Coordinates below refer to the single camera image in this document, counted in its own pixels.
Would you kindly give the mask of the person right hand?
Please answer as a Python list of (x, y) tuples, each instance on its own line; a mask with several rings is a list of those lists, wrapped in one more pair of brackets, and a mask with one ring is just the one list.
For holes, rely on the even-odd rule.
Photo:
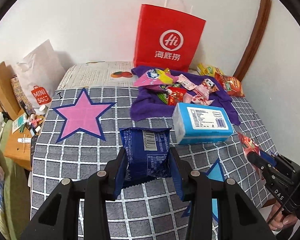
[(298, 218), (293, 213), (291, 213), (290, 215), (287, 215), (287, 216), (284, 216), (282, 214), (282, 211), (277, 213), (280, 206), (281, 205), (278, 202), (276, 202), (272, 206), (271, 212), (267, 218), (267, 223), (268, 223), (270, 229), (273, 231), (281, 231), (282, 229), (293, 226), (298, 221)]

